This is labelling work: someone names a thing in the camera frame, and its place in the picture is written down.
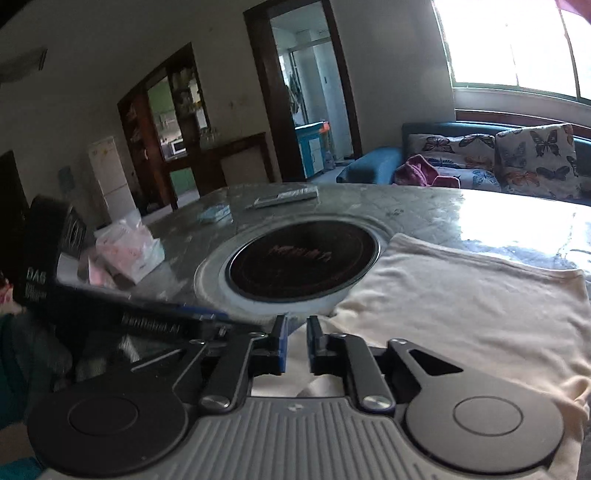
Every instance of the curtain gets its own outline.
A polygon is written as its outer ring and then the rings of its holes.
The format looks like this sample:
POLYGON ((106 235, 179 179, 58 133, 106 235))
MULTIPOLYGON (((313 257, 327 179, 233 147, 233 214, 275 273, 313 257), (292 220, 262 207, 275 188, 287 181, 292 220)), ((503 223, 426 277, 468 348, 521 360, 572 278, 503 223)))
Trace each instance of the curtain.
POLYGON ((591 23, 591 0, 556 0, 558 7, 580 15, 591 23))

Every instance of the pink towel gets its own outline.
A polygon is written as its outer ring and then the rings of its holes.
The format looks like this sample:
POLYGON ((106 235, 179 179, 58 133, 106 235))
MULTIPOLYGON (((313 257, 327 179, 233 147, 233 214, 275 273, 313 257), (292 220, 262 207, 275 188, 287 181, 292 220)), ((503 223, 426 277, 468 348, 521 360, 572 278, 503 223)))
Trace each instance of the pink towel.
POLYGON ((410 157, 404 165, 399 166, 394 172, 394 182, 397 185, 460 188, 460 180, 439 175, 435 167, 422 155, 410 157))

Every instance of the blue cabinet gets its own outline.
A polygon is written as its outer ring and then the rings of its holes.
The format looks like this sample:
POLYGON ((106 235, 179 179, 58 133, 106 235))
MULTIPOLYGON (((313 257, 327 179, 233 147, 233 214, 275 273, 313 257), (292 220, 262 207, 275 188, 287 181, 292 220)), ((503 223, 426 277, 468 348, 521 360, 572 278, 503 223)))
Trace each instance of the blue cabinet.
POLYGON ((324 142, 323 136, 327 134, 324 122, 296 127, 295 134, 300 145, 301 160, 304 164, 306 178, 324 170, 326 142, 324 142))

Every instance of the black cooktop surface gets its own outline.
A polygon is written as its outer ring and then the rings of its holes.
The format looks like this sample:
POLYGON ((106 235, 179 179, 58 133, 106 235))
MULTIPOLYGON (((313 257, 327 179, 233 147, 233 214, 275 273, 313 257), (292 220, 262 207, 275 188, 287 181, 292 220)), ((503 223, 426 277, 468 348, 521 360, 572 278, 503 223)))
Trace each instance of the black cooktop surface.
POLYGON ((233 290, 253 300, 309 300, 361 278, 378 251, 374 236, 352 223, 295 223, 244 246, 228 263, 226 278, 233 290))

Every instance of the pillow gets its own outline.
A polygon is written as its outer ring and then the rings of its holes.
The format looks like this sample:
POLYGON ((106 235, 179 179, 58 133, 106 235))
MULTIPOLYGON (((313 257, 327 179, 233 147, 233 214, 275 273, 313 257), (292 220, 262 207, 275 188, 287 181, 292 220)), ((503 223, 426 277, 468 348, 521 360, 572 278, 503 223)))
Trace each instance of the pillow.
POLYGON ((496 135, 506 191, 554 200, 581 198, 573 127, 516 128, 496 135))
POLYGON ((496 177, 488 170, 482 168, 447 168, 435 167, 439 175, 455 177, 460 180, 461 189, 486 190, 487 192, 500 192, 501 185, 496 177))
POLYGON ((411 134, 408 136, 408 155, 416 154, 421 154, 434 167, 483 168, 493 171, 495 137, 486 134, 464 137, 411 134))

